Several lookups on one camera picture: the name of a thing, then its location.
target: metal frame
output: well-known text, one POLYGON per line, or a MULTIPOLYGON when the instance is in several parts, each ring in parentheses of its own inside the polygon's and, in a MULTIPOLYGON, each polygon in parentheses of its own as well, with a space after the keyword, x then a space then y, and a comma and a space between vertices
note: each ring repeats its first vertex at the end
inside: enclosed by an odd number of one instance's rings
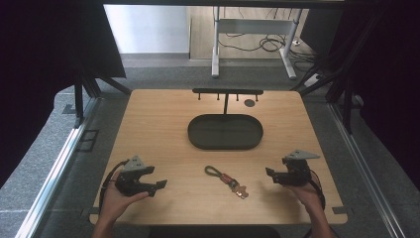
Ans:
POLYGON ((85 120, 77 128, 73 128, 67 137, 55 163, 50 170, 40 192, 37 195, 31 209, 29 210, 25 220, 23 221, 18 233, 15 237, 32 237, 38 228, 38 225, 47 210, 53 193, 58 186, 59 180, 75 151, 78 140, 80 139, 86 125, 89 122, 90 115, 96 105, 98 99, 92 98, 88 101, 85 109, 85 120))
POLYGON ((214 45, 211 64, 211 76, 219 76, 219 34, 270 34, 287 35, 284 49, 280 49, 281 59, 283 60, 289 79, 296 79, 293 65, 290 63, 288 54, 296 34, 299 19, 302 15, 302 9, 297 9, 293 21, 288 20, 250 20, 250 19, 220 19, 220 6, 216 7, 214 21, 214 45))
POLYGON ((368 167, 364 155, 360 151, 359 146, 355 141, 355 138, 352 134, 348 132, 347 128, 343 125, 342 116, 338 105, 329 103, 328 107, 331 113, 333 114, 337 127, 339 128, 339 131, 342 134, 347 147, 349 148, 352 158, 356 164, 356 167, 358 168, 359 173, 361 174, 362 179, 364 180, 367 186, 367 190, 369 191, 370 196, 374 204, 376 205, 377 211, 382 217, 383 223, 385 224, 389 234, 392 238, 405 237, 395 213, 389 205, 388 200, 380 190, 376 179, 374 178, 373 174, 370 171, 370 168, 368 167))

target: human hand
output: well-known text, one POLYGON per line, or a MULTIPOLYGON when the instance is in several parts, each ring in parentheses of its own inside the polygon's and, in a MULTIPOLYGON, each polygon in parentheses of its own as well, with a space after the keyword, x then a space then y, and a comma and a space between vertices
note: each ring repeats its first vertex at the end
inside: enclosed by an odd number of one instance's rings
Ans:
POLYGON ((132 196, 123 195, 115 186, 115 180, 119 174, 120 172, 115 172, 109 181, 103 198, 101 213, 99 214, 100 219, 105 219, 109 222, 115 222, 133 202, 149 196, 147 191, 132 196))
MULTIPOLYGON (((320 181, 315 173, 311 172, 311 178, 316 184, 318 184, 319 187, 321 187, 320 181)), ((303 186, 284 185, 284 187, 293 191, 297 199, 299 199, 306 208, 308 208, 308 206, 322 206, 315 187, 313 187, 309 182, 303 186)))

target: black oval tray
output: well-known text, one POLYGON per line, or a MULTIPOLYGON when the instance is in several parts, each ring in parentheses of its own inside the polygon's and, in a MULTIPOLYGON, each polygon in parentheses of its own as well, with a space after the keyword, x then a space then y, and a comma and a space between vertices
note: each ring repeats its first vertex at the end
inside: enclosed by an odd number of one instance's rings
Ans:
POLYGON ((204 114, 191 120, 188 138, 203 150, 248 150, 263 137, 263 125, 245 114, 204 114))

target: white wall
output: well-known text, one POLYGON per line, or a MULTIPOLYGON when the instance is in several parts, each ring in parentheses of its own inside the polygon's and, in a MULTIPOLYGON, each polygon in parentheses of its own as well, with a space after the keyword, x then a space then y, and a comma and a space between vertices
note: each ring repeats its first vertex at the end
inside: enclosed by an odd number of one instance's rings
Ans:
POLYGON ((189 53, 187 7, 104 6, 120 54, 189 53))

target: keychain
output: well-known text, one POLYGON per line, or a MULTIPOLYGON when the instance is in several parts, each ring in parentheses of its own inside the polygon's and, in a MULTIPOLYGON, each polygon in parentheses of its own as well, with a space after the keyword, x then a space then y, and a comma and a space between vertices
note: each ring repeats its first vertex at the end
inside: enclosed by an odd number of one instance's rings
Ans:
POLYGON ((245 191, 247 188, 246 186, 239 185, 235 179, 226 174, 222 174, 220 171, 216 170, 216 168, 212 166, 206 166, 204 172, 209 176, 219 178, 222 182, 227 184, 232 192, 234 192, 241 199, 245 199, 248 196, 248 193, 245 191))

